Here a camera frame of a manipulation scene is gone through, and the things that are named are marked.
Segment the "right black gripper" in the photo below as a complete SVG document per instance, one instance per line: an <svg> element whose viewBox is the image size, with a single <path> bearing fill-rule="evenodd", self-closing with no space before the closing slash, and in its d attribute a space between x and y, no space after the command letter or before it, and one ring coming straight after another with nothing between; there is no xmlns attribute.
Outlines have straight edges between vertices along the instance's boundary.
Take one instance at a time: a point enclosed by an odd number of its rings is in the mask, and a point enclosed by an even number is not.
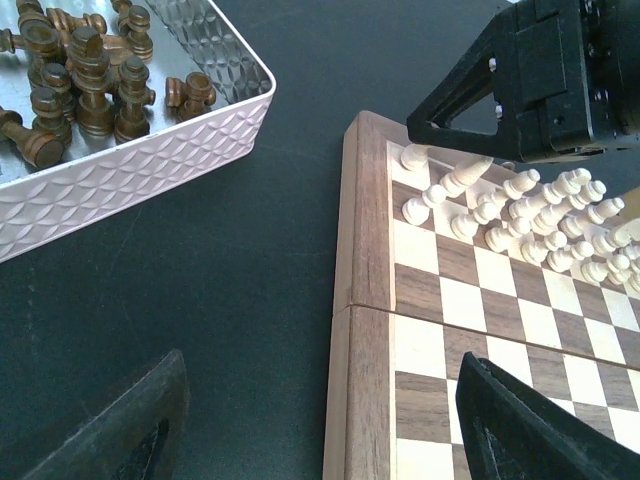
<svg viewBox="0 0 640 480"><path fill-rule="evenodd" d="M407 117L412 143L521 162L638 149L638 2L519 1L492 25L492 52L469 48ZM493 75L496 132L453 128Z"/></svg>

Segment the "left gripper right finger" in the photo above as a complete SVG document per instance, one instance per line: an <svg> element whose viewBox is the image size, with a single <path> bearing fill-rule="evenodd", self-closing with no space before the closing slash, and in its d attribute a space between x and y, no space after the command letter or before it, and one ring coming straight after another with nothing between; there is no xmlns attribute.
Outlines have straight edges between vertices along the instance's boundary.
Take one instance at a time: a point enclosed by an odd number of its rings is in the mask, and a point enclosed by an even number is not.
<svg viewBox="0 0 640 480"><path fill-rule="evenodd" d="M456 408L473 479L637 479L639 455L486 358L464 353Z"/></svg>

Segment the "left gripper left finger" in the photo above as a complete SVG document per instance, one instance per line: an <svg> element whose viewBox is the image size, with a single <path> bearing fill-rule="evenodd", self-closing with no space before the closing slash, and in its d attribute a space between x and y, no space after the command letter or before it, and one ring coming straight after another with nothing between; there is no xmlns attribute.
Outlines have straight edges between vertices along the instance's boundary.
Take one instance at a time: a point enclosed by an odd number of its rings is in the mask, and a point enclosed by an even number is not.
<svg viewBox="0 0 640 480"><path fill-rule="evenodd" d="M22 444L24 479L170 479L189 409L181 351L145 365L98 401Z"/></svg>

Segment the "light wooden pawn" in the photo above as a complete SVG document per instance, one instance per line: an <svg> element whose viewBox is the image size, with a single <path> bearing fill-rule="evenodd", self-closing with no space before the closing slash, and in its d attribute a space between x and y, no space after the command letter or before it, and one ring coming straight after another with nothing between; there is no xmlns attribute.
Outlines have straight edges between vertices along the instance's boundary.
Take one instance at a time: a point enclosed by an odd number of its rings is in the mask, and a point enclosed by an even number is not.
<svg viewBox="0 0 640 480"><path fill-rule="evenodd" d="M420 171L428 164L428 145L410 144L400 155L401 165L408 171Z"/></svg>

